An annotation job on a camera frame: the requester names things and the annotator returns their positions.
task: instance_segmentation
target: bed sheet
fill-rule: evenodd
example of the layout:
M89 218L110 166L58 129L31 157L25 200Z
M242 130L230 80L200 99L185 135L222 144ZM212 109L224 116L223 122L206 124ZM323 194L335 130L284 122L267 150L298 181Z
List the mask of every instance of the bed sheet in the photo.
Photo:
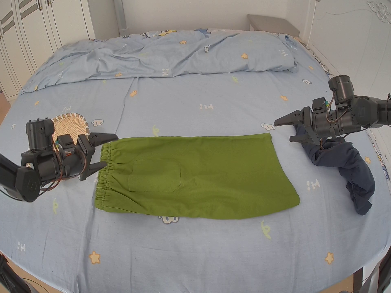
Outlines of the bed sheet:
M0 250L75 293L317 292L364 266L391 243L386 178L366 132L350 135L376 181L373 207L360 216L338 170L312 165L300 144L289 143L294 128L272 125L331 96L322 67L291 37L287 45L297 73L97 79L22 94L0 127L7 140L0 152L18 162L28 147L26 121L66 111L120 138L270 132L300 205L246 220L107 213L93 207L91 176L65 181L31 204L0 198Z

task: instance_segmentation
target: robotic arm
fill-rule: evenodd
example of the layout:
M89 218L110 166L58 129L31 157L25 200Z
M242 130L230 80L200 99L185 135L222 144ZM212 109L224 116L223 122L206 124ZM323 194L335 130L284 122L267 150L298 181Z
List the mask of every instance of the robotic arm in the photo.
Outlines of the robotic arm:
M325 98L312 101L309 106L296 110L274 122L275 126L304 125L307 133L291 136L291 142L314 143L320 145L322 138L336 138L341 134L351 134L361 131L361 127L378 128L391 125L391 95L387 100L368 96L356 96L350 77L340 75L328 81L333 98L327 105ZM331 110L335 100L336 109Z
M9 197L26 202L35 201L62 179L79 177L83 181L106 167L106 162L91 164L95 147L118 140L115 134L91 133L88 137L79 135L74 144L66 134L57 137L57 147L52 139L54 123L50 119L30 120L26 133L30 149L22 153L21 166L0 154L0 186L6 189Z

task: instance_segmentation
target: nightstand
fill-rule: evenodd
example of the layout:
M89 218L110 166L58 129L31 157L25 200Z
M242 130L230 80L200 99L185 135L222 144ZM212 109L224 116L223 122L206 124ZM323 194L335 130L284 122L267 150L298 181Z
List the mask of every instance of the nightstand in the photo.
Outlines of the nightstand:
M251 31L274 32L293 37L299 36L300 31L286 19L252 14L248 14L247 17L250 20Z

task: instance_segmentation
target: wooden floor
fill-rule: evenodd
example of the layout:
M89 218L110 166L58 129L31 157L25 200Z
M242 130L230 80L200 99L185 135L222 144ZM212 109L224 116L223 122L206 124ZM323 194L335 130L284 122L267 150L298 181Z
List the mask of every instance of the wooden floor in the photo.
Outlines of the wooden floor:
M10 107L11 105L7 102L4 94L0 93L0 124L2 123ZM34 286L39 293L47 293L47 292L60 293L60 291L57 291L51 286L48 286L42 281L39 281L38 279L36 279L32 275L24 271L22 268L17 267L15 264L10 262L10 266L20 277L25 278L27 282L32 284L32 286ZM343 290L349 292L353 290L353 275L341 281L340 283L337 283L336 285L329 287L328 289L322 291L321 293L339 293ZM6 293L6 292L8 291L5 288L3 288L3 286L0 284L0 293Z

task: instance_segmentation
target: green fabric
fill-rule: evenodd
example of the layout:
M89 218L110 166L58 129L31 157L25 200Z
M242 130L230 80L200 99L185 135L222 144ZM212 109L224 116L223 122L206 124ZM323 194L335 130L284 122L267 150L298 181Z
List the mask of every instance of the green fabric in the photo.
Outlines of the green fabric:
M101 160L95 206L108 212L242 219L300 203L270 134L121 139Z

